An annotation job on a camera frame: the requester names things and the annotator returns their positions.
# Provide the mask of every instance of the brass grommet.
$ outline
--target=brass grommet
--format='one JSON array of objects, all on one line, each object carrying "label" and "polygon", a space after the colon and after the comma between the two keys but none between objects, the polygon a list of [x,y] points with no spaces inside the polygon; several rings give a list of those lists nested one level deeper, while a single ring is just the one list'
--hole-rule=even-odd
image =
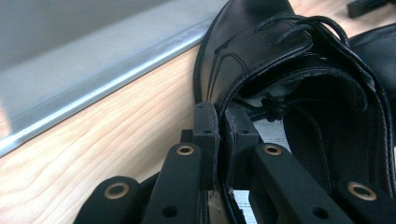
[{"label": "brass grommet", "polygon": [[[365,193],[361,193],[357,191],[357,189],[361,189],[365,191]],[[363,184],[357,183],[357,182],[349,182],[347,183],[347,190],[356,197],[364,200],[364,201],[375,201],[376,200],[376,194],[372,189],[367,188]]]},{"label": "brass grommet", "polygon": [[[111,192],[111,190],[113,190],[116,187],[122,187],[121,191],[117,191],[117,192]],[[105,190],[105,197],[107,197],[108,199],[114,200],[114,199],[118,199],[118,198],[122,198],[123,196],[125,196],[129,191],[129,186],[125,183],[115,183],[112,184],[110,186],[108,186]]]},{"label": "brass grommet", "polygon": [[278,155],[282,154],[282,150],[280,150],[280,148],[273,147],[273,146],[265,146],[264,151],[270,155],[273,155],[273,156],[278,156]]},{"label": "brass grommet", "polygon": [[181,156],[188,156],[192,152],[194,152],[194,148],[189,146],[181,146],[177,149],[177,154]]}]

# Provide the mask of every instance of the shoelace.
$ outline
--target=shoelace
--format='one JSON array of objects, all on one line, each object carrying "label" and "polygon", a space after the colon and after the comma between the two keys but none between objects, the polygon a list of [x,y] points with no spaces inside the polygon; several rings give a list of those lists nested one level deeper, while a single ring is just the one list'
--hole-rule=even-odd
[{"label": "shoelace", "polygon": [[283,20],[296,21],[295,22],[296,26],[289,29],[285,34],[283,34],[279,38],[278,43],[281,43],[288,36],[291,36],[291,35],[295,34],[296,32],[307,31],[309,33],[315,29],[316,25],[326,24],[326,25],[330,26],[337,33],[340,41],[345,46],[350,48],[349,39],[348,39],[347,34],[344,31],[344,29],[340,25],[338,25],[337,22],[333,21],[330,18],[323,17],[323,16],[303,17],[303,16],[298,16],[298,15],[278,15],[278,16],[274,16],[270,19],[267,19],[265,21],[262,21],[258,26],[256,26],[255,32],[259,32],[259,31],[263,30],[267,25],[269,25],[272,22],[283,21]]}]

